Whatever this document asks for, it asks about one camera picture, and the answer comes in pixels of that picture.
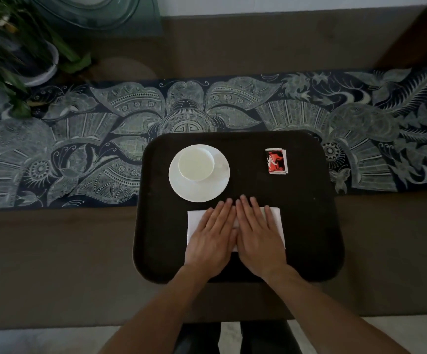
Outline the person's left hand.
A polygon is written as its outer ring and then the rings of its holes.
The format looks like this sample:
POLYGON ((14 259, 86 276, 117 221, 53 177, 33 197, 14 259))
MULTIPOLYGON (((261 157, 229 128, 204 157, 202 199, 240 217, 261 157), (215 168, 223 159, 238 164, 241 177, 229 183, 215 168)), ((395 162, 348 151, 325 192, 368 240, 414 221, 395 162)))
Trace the person's left hand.
POLYGON ((228 264, 232 252, 229 251, 229 235, 234 228, 236 208, 232 204, 228 222, 217 232, 217 216, 225 201, 220 201, 214 208, 214 226, 210 234, 197 234, 197 229, 187 244, 184 267, 203 283, 221 273, 228 264))

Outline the white paper napkin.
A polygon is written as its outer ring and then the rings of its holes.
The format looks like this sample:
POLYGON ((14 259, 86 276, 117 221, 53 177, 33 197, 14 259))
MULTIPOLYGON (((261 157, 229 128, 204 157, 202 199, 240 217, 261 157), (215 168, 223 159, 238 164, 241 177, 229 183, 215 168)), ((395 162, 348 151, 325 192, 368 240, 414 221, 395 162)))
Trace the white paper napkin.
MULTIPOLYGON (((283 231, 283 226, 282 226, 282 221, 281 221, 281 211, 277 207, 271 207, 270 209, 271 209, 273 218, 275 220, 275 224, 277 226, 278 233, 281 237, 282 244, 283 244, 284 248, 286 248, 284 231, 283 231)), ((192 238, 192 235, 195 232, 195 230, 197 229, 199 222, 202 219, 202 217, 204 216, 205 212, 206 212, 206 210, 193 210, 193 211, 187 212, 187 244, 189 244, 189 242, 192 238)))

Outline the person's left forearm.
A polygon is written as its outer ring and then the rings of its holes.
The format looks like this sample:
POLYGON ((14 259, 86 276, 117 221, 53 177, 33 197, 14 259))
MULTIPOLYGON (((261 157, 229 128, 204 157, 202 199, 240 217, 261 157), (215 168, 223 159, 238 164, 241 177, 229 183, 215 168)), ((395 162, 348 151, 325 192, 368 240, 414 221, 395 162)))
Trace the person's left forearm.
POLYGON ((210 278, 208 268, 199 263, 181 267, 98 354, 171 354, 187 310, 210 278))

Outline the person's right forearm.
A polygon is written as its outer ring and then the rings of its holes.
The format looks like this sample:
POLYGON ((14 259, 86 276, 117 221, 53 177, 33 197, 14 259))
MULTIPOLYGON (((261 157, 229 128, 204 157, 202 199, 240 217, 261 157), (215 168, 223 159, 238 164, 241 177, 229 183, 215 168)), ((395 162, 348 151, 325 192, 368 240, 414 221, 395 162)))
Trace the person's right forearm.
POLYGON ((411 354, 291 266, 268 266, 260 276, 286 304, 317 354, 411 354))

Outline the white ceramic saucer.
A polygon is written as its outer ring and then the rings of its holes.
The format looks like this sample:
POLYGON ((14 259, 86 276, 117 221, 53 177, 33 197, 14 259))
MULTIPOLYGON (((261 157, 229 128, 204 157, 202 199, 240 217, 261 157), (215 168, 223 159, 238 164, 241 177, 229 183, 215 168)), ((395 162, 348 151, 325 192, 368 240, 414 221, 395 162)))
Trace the white ceramic saucer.
POLYGON ((230 177, 223 181, 208 179, 201 182, 192 182, 183 178, 177 166, 179 152, 174 156, 169 166, 169 183, 178 196, 190 202, 207 202, 225 190, 230 177))

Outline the red and white sachet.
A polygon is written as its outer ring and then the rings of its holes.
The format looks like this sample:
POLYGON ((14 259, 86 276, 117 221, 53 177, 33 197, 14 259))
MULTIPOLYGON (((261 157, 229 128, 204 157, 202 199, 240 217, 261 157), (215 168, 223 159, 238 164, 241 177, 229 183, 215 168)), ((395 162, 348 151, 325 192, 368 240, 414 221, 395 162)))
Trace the red and white sachet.
POLYGON ((281 148, 265 149, 268 173, 273 175, 288 174, 287 151, 281 148))

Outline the white ceramic cup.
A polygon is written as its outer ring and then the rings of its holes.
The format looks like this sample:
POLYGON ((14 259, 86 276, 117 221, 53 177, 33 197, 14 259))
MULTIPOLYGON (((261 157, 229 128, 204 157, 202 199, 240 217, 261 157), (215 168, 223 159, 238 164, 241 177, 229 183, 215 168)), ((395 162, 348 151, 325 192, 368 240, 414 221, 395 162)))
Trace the white ceramic cup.
POLYGON ((182 177, 192 182, 229 178, 229 165, 224 154, 206 144, 194 144, 182 149, 177 166, 182 177))

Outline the person's right leg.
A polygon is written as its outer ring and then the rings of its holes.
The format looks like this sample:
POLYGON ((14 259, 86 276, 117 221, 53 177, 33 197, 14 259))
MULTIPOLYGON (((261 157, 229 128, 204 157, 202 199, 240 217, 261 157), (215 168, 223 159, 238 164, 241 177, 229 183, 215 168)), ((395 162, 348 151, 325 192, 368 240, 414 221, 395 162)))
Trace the person's right leg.
POLYGON ((240 354, 302 354, 286 320, 241 321, 240 354))

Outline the person's leg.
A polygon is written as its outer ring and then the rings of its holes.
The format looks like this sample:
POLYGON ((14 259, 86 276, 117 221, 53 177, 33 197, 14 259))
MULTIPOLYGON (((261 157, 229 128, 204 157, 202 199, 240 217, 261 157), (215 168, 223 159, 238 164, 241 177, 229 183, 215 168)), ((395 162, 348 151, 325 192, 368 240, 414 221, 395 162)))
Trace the person's leg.
POLYGON ((221 323, 184 323, 173 354, 220 354, 221 323))
POLYGON ((241 321, 240 354, 302 354, 286 320, 241 321))

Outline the person's left leg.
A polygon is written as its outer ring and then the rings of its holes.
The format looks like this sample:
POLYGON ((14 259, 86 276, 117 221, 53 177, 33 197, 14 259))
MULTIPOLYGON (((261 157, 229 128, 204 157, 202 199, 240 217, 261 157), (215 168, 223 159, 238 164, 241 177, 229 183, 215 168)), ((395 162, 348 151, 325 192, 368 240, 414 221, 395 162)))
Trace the person's left leg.
POLYGON ((173 354, 220 354, 221 323, 184 323, 173 354))

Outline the dark patterned table runner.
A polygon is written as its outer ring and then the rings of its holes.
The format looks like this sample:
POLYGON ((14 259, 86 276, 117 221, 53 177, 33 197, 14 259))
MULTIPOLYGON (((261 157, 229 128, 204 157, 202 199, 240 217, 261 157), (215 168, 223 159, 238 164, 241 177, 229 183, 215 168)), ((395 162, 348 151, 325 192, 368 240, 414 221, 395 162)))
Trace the dark patterned table runner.
POLYGON ((0 210, 137 204, 168 133, 313 136, 337 194, 427 189, 427 66, 47 85, 33 117, 0 91, 0 210))

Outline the round brown mat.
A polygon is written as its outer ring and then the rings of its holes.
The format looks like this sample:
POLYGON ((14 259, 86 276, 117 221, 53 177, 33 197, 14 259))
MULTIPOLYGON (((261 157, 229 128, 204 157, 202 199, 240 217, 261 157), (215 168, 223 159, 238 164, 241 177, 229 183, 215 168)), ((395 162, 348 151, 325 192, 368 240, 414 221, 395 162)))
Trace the round brown mat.
POLYGON ((95 64, 81 73, 84 78, 102 82, 153 80, 158 76, 150 67, 127 57, 108 57, 96 60, 95 64))

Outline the white plant pot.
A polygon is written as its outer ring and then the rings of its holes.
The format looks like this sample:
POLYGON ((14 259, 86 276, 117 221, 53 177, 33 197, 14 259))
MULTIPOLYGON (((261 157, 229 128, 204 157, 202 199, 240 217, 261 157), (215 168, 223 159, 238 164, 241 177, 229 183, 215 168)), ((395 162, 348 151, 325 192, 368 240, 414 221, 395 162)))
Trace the white plant pot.
POLYGON ((49 81, 57 72, 59 63, 59 52, 50 42, 46 41, 47 48, 51 54, 50 65, 38 65, 37 60, 22 47, 13 47, 11 53, 23 63, 15 65, 16 75, 27 87, 36 87, 49 81))

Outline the transparent glass chair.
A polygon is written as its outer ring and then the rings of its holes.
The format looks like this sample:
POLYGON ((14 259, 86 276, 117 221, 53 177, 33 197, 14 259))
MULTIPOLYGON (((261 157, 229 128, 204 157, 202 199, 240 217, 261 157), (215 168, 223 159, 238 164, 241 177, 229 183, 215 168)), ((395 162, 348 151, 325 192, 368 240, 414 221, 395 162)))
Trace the transparent glass chair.
POLYGON ((163 35, 157 0, 26 0, 65 38, 163 35))

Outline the dark wooden furniture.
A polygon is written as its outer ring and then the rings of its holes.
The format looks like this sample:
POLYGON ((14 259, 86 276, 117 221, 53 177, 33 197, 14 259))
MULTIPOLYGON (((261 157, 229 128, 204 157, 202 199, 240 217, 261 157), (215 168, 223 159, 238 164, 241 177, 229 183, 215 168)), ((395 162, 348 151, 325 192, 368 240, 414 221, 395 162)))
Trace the dark wooden furniture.
POLYGON ((427 66, 427 8, 376 63, 375 68, 427 66))

